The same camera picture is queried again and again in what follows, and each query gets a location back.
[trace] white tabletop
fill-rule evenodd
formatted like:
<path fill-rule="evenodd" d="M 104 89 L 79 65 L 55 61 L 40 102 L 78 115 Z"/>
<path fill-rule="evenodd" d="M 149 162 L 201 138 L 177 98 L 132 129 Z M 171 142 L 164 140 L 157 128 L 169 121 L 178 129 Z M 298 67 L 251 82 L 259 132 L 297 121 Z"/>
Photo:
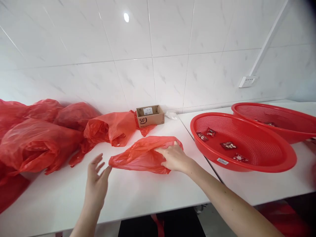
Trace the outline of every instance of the white tabletop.
<path fill-rule="evenodd" d="M 277 105 L 275 103 L 278 102 L 286 103 L 294 101 L 279 100 L 265 103 L 274 103 L 274 105 Z M 180 114 L 178 116 L 192 136 L 190 130 L 191 120 L 198 114 L 208 112 L 233 114 L 231 108 L 227 107 Z M 218 166 L 213 162 L 210 162 L 210 164 L 228 188 L 249 204 L 255 206 L 315 191 L 312 183 L 311 167 L 316 163 L 316 156 L 304 143 L 293 144 L 292 147 L 297 155 L 297 164 L 291 170 L 282 173 L 236 172 Z"/>
<path fill-rule="evenodd" d="M 199 152 L 182 122 L 165 118 L 150 136 L 175 136 L 185 153 L 217 178 Z M 22 196 L 0 215 L 0 236 L 43 235 L 72 229 L 83 206 L 89 162 L 101 152 L 107 163 L 142 138 L 136 131 L 126 147 L 98 144 L 83 161 L 66 166 L 50 175 L 41 173 Z M 186 175 L 171 171 L 168 175 L 146 171 L 113 169 L 108 193 L 98 223 L 179 209 L 209 202 L 203 191 Z"/>

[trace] basket mesh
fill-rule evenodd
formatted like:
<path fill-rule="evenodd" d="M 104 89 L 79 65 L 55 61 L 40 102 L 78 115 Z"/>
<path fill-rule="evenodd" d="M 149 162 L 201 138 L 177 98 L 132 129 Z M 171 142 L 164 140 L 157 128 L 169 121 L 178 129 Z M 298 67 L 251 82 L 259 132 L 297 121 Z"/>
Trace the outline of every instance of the basket mesh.
<path fill-rule="evenodd" d="M 305 133 L 316 133 L 316 122 L 288 111 L 255 105 L 239 105 L 236 111 L 248 119 L 273 122 L 277 127 Z"/>
<path fill-rule="evenodd" d="M 204 116 L 194 123 L 196 132 L 205 132 L 208 128 L 214 129 L 216 133 L 224 134 L 231 139 L 230 141 L 238 143 L 243 150 L 247 150 L 247 158 L 251 165 L 275 166 L 285 159 L 276 139 L 248 122 L 222 116 Z M 207 144 L 212 149 L 225 153 L 216 143 L 216 139 L 210 138 L 210 141 Z"/>

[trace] cardboard box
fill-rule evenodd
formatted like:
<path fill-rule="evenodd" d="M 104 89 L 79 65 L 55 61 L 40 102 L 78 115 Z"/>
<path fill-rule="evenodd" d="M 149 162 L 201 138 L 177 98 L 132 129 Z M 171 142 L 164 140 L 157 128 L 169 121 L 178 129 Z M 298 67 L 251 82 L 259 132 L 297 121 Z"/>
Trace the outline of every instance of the cardboard box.
<path fill-rule="evenodd" d="M 165 113 L 159 105 L 137 108 L 137 121 L 139 127 L 146 127 L 152 124 L 164 124 Z"/>

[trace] basket rim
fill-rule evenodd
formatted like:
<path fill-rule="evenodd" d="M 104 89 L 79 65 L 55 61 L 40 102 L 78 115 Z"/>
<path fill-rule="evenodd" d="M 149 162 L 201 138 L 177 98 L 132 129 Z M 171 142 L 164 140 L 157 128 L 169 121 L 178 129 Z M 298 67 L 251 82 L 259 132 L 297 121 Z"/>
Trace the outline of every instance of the basket rim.
<path fill-rule="evenodd" d="M 296 114 L 296 115 L 299 115 L 301 117 L 304 117 L 306 119 L 309 119 L 309 120 L 314 120 L 316 122 L 316 117 L 314 116 L 311 116 L 311 115 L 308 115 L 308 114 L 304 114 L 302 112 L 299 112 L 299 111 L 296 111 L 296 110 L 291 110 L 291 109 L 287 109 L 287 108 L 283 108 L 283 107 L 279 107 L 279 106 L 275 106 L 275 105 L 267 105 L 267 104 L 259 104 L 259 103 L 248 103 L 248 102 L 242 102 L 242 103 L 236 103 L 236 104 L 233 104 L 231 106 L 231 110 L 238 114 L 240 117 L 242 117 L 243 119 L 246 119 L 252 123 L 255 123 L 255 124 L 259 124 L 263 127 L 266 127 L 266 128 L 269 128 L 271 130 L 277 130 L 277 131 L 289 131 L 289 132 L 293 132 L 295 133 L 296 135 L 310 135 L 311 137 L 315 137 L 316 136 L 316 133 L 305 133 L 305 132 L 299 132 L 299 131 L 294 131 L 294 130 L 289 130 L 289 129 L 285 129 L 285 128 L 279 128 L 279 127 L 273 127 L 273 126 L 269 126 L 269 125 L 266 125 L 264 123 L 261 123 L 261 122 L 257 122 L 257 121 L 254 121 L 250 118 L 247 118 L 246 116 L 244 116 L 243 114 L 239 113 L 237 110 L 236 110 L 236 107 L 238 106 L 257 106 L 257 107 L 265 107 L 265 108 L 270 108 L 270 109 L 275 109 L 275 110 L 281 110 L 281 111 L 285 111 L 285 112 L 289 112 L 289 113 L 293 113 L 293 114 Z"/>
<path fill-rule="evenodd" d="M 235 119 L 238 120 L 240 122 L 246 123 L 250 126 L 255 126 L 258 129 L 262 130 L 263 132 L 269 134 L 269 136 L 271 137 L 271 139 L 275 140 L 276 142 L 278 142 L 278 146 L 281 149 L 281 151 L 283 152 L 283 154 L 287 157 L 287 159 L 279 164 L 279 165 L 275 165 L 275 166 L 256 166 L 256 165 L 251 165 L 251 164 L 246 164 L 246 163 L 241 163 L 238 162 L 236 160 L 234 160 L 231 157 L 226 156 L 223 153 L 220 153 L 216 150 L 214 150 L 213 148 L 211 148 L 210 146 L 206 145 L 205 142 L 203 142 L 197 135 L 197 133 L 194 131 L 194 122 L 202 117 L 207 117 L 207 116 L 220 116 L 220 117 L 227 117 L 227 118 L 231 118 L 231 119 Z M 292 146 L 286 141 L 284 140 L 280 135 L 276 134 L 275 132 L 273 132 L 272 130 L 268 129 L 268 128 L 264 128 L 260 125 L 251 123 L 249 121 L 243 120 L 242 118 L 239 118 L 235 115 L 232 114 L 225 114 L 225 113 L 216 113 L 216 112 L 210 112 L 210 113 L 202 113 L 199 115 L 196 115 L 190 123 L 190 129 L 191 132 L 193 134 L 194 140 L 195 142 L 200 143 L 202 146 L 204 146 L 205 148 L 207 148 L 209 151 L 213 152 L 214 154 L 216 154 L 219 158 L 222 158 L 226 161 L 229 161 L 230 163 L 233 163 L 235 165 L 239 165 L 242 166 L 246 169 L 249 170 L 253 170 L 253 171 L 260 171 L 260 172 L 267 172 L 267 173 L 279 173 L 279 172 L 284 172 L 287 171 L 291 168 L 293 168 L 296 165 L 297 162 L 297 157 L 296 157 L 296 153 L 294 151 L 294 149 L 292 148 Z"/>

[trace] electrical outlet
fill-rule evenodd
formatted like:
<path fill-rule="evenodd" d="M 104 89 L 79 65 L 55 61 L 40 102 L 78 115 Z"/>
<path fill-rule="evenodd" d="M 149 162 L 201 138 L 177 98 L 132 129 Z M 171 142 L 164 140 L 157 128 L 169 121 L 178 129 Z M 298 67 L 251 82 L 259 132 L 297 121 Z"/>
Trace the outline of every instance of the electrical outlet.
<path fill-rule="evenodd" d="M 241 82 L 239 84 L 239 88 L 244 88 L 244 87 L 251 87 L 254 84 L 256 84 L 258 80 L 258 76 L 245 76 L 241 79 Z"/>

